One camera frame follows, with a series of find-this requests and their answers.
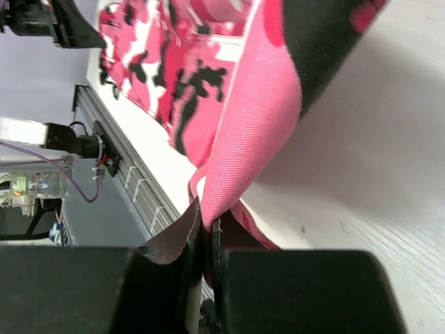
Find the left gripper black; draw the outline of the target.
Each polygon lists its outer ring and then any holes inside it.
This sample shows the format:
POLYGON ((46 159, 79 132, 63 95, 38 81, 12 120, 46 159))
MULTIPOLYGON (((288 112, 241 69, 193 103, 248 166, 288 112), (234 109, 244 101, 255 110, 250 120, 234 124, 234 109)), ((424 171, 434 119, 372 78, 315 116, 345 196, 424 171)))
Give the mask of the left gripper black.
POLYGON ((106 46, 72 0, 1 1, 1 33, 7 29, 22 37, 52 37, 56 46, 67 49, 106 46))

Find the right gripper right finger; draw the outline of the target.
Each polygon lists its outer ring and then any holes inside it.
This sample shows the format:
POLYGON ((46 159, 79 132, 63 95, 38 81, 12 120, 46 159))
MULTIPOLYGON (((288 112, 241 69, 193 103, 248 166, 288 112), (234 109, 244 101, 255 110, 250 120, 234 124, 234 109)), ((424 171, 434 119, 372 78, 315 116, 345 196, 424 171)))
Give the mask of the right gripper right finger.
POLYGON ((365 250, 265 248, 230 213, 212 225, 224 333, 404 333, 389 277, 365 250))

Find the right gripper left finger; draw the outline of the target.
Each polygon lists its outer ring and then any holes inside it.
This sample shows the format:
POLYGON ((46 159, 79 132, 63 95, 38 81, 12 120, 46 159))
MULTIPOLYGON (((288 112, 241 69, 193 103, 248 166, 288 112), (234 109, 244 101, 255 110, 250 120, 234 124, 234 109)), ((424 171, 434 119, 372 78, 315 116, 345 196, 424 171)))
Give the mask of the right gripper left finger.
POLYGON ((1 247, 2 333, 196 333, 198 201, 137 248, 1 247))

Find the pink camouflage trousers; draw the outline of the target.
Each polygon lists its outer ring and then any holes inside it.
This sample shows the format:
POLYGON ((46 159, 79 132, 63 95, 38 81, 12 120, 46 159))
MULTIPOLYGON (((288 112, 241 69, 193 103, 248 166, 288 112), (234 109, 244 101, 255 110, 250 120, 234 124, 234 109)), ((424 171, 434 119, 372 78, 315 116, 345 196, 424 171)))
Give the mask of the pink camouflage trousers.
POLYGON ((205 223, 223 212, 266 248, 241 196, 325 90, 384 1, 112 1, 99 82, 195 167, 205 223))

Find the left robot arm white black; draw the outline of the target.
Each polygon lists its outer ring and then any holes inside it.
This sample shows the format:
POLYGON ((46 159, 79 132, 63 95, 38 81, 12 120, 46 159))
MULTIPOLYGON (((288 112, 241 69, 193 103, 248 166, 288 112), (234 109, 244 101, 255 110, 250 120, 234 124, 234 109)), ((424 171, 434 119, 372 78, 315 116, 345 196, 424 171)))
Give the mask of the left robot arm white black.
POLYGON ((2 1, 1 144, 22 143, 66 151, 84 159, 103 156, 104 142, 95 134, 77 135, 69 125, 17 119, 8 104, 17 94, 20 106, 42 117, 60 111, 68 84, 86 75, 89 49, 105 42, 75 1, 2 1))

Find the aluminium frame rail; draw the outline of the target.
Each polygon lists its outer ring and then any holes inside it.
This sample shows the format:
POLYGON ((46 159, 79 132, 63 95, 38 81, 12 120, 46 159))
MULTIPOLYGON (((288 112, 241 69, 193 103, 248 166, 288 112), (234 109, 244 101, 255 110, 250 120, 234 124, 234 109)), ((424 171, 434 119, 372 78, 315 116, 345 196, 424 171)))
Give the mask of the aluminium frame rail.
POLYGON ((122 122, 113 118, 90 86, 75 87, 73 109, 77 120, 108 135, 120 160, 116 174, 104 172, 93 203, 70 189, 64 209, 71 242, 75 246, 144 244, 179 217, 177 208, 124 135, 122 122))

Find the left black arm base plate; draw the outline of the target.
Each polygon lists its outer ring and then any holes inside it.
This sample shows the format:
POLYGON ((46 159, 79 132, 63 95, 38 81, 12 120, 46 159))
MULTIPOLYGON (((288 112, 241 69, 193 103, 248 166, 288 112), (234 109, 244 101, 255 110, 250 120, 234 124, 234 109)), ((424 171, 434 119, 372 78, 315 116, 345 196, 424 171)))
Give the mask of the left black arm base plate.
POLYGON ((93 123, 93 134, 102 141, 102 152, 97 158, 97 167, 105 168, 111 177, 115 177, 122 157, 112 136, 98 120, 93 123))

